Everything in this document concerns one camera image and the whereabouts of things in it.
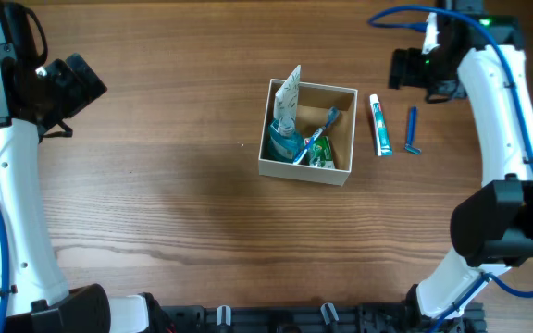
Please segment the blue disposable razor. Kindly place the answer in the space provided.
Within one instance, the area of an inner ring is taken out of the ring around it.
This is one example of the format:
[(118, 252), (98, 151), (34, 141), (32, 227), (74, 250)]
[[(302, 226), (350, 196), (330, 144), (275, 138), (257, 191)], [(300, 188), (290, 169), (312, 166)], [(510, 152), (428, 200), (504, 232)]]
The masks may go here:
[(404, 149), (411, 154), (421, 154), (421, 150), (413, 146), (415, 140), (415, 127), (417, 120), (417, 107), (412, 106), (409, 110), (408, 127)]

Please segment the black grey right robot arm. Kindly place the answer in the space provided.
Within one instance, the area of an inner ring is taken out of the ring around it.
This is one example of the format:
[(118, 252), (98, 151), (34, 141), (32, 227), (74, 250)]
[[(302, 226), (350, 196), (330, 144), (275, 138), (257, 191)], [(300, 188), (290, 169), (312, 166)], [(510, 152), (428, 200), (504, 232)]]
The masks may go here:
[(409, 327), (434, 332), (463, 318), (490, 283), (533, 258), (533, 106), (518, 20), (478, 1), (424, 6), (419, 49), (398, 49), (390, 86), (423, 88), (429, 103), (471, 104), (482, 162), (480, 189), (452, 212), (452, 246), (414, 286)]

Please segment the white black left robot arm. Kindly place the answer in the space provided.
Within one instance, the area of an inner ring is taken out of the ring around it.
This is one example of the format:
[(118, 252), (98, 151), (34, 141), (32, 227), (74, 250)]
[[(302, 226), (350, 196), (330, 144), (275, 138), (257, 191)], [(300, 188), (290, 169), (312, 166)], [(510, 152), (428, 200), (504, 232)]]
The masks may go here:
[(71, 289), (43, 212), (38, 146), (68, 138), (69, 118), (105, 93), (80, 55), (48, 60), (35, 13), (0, 1), (0, 332), (147, 332), (142, 296), (110, 297), (102, 286)]

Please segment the green white soap box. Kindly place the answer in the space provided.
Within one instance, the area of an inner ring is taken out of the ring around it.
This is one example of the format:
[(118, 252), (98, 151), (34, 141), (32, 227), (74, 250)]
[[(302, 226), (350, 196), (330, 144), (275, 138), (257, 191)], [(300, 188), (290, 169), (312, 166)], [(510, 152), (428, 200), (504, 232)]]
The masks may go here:
[(332, 149), (327, 136), (317, 138), (306, 155), (307, 164), (310, 167), (335, 169)]

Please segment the blue white toothbrush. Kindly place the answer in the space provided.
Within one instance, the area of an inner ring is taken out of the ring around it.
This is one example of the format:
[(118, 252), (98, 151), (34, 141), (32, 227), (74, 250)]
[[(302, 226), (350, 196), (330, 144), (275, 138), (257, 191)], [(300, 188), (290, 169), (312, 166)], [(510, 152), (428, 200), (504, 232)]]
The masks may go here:
[(336, 106), (332, 106), (327, 112), (327, 122), (319, 127), (312, 136), (310, 136), (307, 141), (304, 143), (304, 148), (295, 156), (292, 163), (294, 165), (299, 165), (303, 162), (304, 157), (306, 156), (309, 148), (315, 143), (315, 141), (336, 121), (340, 114), (339, 109)]

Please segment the white floral lotion tube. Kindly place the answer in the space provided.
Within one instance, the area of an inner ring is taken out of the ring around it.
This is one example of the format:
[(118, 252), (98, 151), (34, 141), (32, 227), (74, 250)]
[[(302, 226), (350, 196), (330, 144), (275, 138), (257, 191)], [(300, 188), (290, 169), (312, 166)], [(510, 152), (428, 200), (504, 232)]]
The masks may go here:
[(296, 119), (302, 67), (298, 65), (275, 93), (274, 119)]

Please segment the teal toothpaste tube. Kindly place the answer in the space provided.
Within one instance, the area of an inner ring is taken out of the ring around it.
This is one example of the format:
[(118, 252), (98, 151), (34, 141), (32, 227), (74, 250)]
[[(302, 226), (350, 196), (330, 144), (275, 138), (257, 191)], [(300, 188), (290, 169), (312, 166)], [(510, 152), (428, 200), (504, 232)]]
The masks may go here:
[(369, 104), (374, 121), (377, 156), (390, 156), (393, 154), (390, 143), (390, 137), (387, 131), (381, 102), (379, 101), (378, 96), (376, 94), (371, 94), (369, 96)]

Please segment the white cardboard box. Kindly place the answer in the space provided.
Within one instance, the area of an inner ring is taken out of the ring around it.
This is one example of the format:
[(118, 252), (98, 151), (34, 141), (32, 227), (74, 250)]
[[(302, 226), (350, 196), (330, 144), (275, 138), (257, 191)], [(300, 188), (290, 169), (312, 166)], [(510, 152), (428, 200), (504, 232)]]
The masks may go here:
[(331, 145), (333, 169), (308, 166), (306, 163), (293, 165), (279, 162), (269, 154), (268, 127), (273, 119), (276, 91), (283, 80), (269, 82), (263, 132), (258, 156), (258, 174), (282, 179), (303, 180), (341, 186), (352, 172), (355, 118), (358, 105), (356, 89), (301, 82), (297, 108), (296, 129), (307, 137), (327, 120), (327, 112), (336, 107), (340, 115), (324, 132)]

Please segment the blue mouthwash bottle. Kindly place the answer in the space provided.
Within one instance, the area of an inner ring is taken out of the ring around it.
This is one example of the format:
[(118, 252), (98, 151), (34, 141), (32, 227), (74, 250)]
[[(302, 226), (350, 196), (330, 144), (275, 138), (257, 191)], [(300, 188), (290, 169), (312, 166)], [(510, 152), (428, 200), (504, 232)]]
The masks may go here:
[(281, 162), (292, 163), (304, 148), (304, 138), (295, 128), (295, 120), (285, 116), (274, 119), (269, 127), (268, 149), (272, 157)]

